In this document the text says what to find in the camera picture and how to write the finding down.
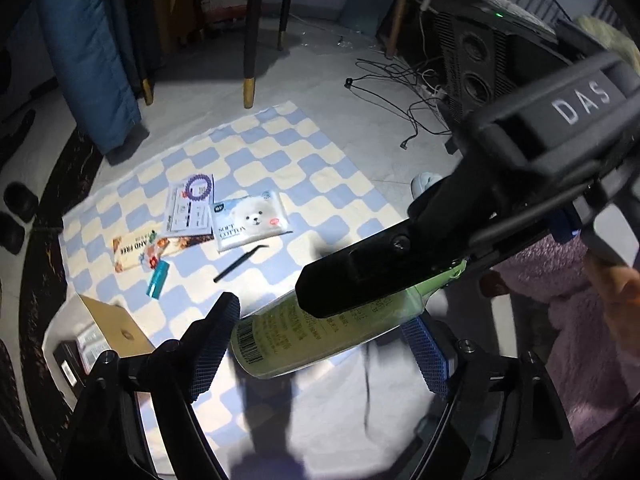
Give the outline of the person right hand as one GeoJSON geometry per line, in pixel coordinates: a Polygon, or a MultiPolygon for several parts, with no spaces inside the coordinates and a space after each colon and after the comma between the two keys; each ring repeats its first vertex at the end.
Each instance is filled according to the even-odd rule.
{"type": "Polygon", "coordinates": [[[616,344],[639,356],[640,276],[629,266],[614,266],[593,252],[585,256],[585,271],[603,302],[605,323],[616,344]]]}

